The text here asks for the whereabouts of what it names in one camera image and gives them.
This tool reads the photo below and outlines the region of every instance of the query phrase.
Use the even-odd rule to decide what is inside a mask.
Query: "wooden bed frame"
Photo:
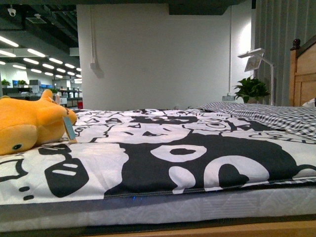
[[[301,106],[316,97],[316,36],[302,47],[295,40],[291,49],[290,106]],[[316,215],[311,220],[238,224],[221,227],[175,228],[98,237],[316,237]]]
[[[291,48],[289,105],[302,106],[316,97],[316,36],[303,46],[295,39]]]

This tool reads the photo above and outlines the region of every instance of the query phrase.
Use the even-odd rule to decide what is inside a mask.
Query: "ceiling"
[[[15,52],[21,56],[26,48],[44,53],[36,58],[36,67],[23,61],[24,57],[1,57],[7,63],[22,63],[28,68],[41,70],[42,63],[52,64],[53,57],[80,67],[79,56],[70,56],[70,48],[78,48],[77,4],[167,3],[170,15],[222,15],[229,6],[245,0],[0,0],[0,36],[19,44]],[[16,10],[15,16],[8,12]],[[0,49],[13,48],[0,41]]]

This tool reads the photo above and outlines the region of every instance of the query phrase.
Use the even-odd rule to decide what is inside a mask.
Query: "green plant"
[[[51,92],[53,92],[53,94],[56,94],[58,92],[58,90],[56,88],[50,88]]]
[[[236,85],[235,88],[239,88],[236,92],[235,99],[241,97],[244,103],[247,103],[250,98],[259,100],[259,97],[269,95],[266,85],[257,78],[251,79],[250,77],[244,78],[238,81],[241,85]]]
[[[3,80],[1,81],[1,84],[2,84],[2,85],[11,85],[11,83],[10,83],[9,81],[7,81],[6,79],[3,79]]]
[[[24,80],[18,80],[18,85],[27,85],[27,83]]]

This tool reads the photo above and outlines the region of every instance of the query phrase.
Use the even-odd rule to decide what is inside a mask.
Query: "headboard finial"
[[[293,40],[293,47],[291,48],[291,50],[299,49],[301,47],[300,44],[301,44],[300,39]]]

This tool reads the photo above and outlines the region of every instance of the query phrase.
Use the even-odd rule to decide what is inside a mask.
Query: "wooden base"
[[[316,221],[245,224],[97,237],[316,237]]]

